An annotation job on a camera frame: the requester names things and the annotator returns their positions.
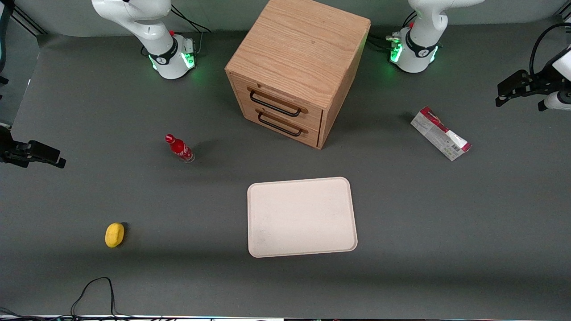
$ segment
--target red bottle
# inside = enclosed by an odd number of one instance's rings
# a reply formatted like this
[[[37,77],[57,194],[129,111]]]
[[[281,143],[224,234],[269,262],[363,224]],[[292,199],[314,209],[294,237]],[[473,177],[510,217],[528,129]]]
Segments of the red bottle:
[[[186,146],[186,144],[175,138],[173,135],[168,134],[164,137],[164,140],[171,146],[171,150],[185,163],[190,163],[194,161],[194,153]]]

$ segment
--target red and white box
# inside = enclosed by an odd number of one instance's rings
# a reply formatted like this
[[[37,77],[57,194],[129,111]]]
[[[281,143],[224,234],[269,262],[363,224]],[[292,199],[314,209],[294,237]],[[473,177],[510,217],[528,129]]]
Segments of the red and white box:
[[[444,127],[440,119],[434,115],[428,106],[416,114],[411,125],[451,161],[460,157],[460,155],[472,147],[472,145],[462,139],[462,137]]]

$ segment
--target wooden drawer cabinet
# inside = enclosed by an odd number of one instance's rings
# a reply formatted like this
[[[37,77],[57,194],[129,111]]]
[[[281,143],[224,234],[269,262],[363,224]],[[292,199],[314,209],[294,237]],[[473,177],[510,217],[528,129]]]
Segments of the wooden drawer cabinet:
[[[312,0],[270,0],[226,66],[244,117],[321,149],[370,25]]]

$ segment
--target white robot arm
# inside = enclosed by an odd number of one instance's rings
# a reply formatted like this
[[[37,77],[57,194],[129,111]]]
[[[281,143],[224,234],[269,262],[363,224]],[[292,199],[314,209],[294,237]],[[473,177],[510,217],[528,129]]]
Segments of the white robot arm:
[[[517,97],[547,95],[544,100],[537,104],[539,111],[547,109],[571,111],[570,79],[571,46],[553,57],[538,73],[534,73],[533,70],[530,70],[530,73],[525,70],[518,70],[499,83],[496,106],[500,107]]]
[[[97,13],[132,32],[149,53],[153,68],[167,79],[182,77],[195,66],[194,43],[171,35],[157,21],[171,10],[171,0],[91,0]]]
[[[396,42],[390,61],[408,73],[425,70],[434,60],[436,44],[448,26],[444,10],[482,2],[484,0],[408,0],[418,17],[412,28],[405,26],[387,37]]]

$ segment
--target drawer handle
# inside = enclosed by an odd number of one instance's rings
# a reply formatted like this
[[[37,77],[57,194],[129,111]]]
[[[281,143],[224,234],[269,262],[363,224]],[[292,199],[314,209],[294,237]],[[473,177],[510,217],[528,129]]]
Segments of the drawer handle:
[[[298,108],[295,113],[290,113],[290,112],[287,111],[287,110],[283,110],[283,109],[281,109],[281,108],[279,108],[279,107],[276,107],[276,106],[274,106],[274,105],[270,105],[270,104],[267,103],[267,102],[263,102],[263,101],[261,101],[260,99],[254,98],[254,94],[255,94],[255,93],[256,93],[256,92],[253,91],[253,90],[250,91],[250,99],[251,99],[253,102],[258,103],[258,104],[260,104],[260,105],[262,105],[262,106],[271,108],[271,109],[273,109],[273,110],[275,110],[275,111],[278,111],[278,112],[280,112],[280,113],[282,113],[282,114],[284,114],[284,115],[288,115],[289,117],[297,117],[297,116],[299,116],[299,113],[301,112],[301,108]]]
[[[301,132],[303,131],[303,130],[300,129],[297,133],[294,133],[293,131],[289,131],[289,130],[287,130],[287,129],[283,129],[283,128],[281,128],[281,127],[278,126],[278,125],[274,125],[274,124],[270,123],[269,121],[265,121],[264,119],[262,119],[262,115],[263,115],[262,112],[258,112],[258,120],[260,121],[260,123],[266,124],[266,125],[268,125],[269,127],[273,127],[273,128],[275,128],[275,129],[277,129],[277,130],[279,130],[279,131],[282,131],[282,132],[288,134],[288,135],[292,135],[293,137],[298,137],[299,135],[301,135]]]

